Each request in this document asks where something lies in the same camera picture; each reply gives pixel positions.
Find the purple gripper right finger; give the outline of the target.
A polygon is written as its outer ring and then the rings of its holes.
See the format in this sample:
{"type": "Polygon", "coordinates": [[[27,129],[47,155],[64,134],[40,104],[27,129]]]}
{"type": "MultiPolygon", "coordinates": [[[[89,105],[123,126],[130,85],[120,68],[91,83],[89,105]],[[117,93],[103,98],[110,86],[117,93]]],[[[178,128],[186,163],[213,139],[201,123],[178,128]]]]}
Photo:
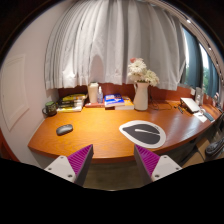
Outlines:
{"type": "Polygon", "coordinates": [[[181,170],[168,155],[159,156],[141,146],[134,146],[134,157],[144,183],[151,183],[181,170]]]}

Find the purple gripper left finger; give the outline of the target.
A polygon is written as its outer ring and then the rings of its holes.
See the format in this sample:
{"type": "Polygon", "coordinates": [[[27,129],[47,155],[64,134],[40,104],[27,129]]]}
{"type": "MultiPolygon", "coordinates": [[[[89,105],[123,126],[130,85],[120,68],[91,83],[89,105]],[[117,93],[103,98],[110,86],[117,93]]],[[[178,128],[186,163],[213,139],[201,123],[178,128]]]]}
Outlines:
{"type": "Polygon", "coordinates": [[[82,186],[85,182],[92,156],[93,145],[90,144],[68,157],[60,155],[45,168],[45,171],[82,186]]]}

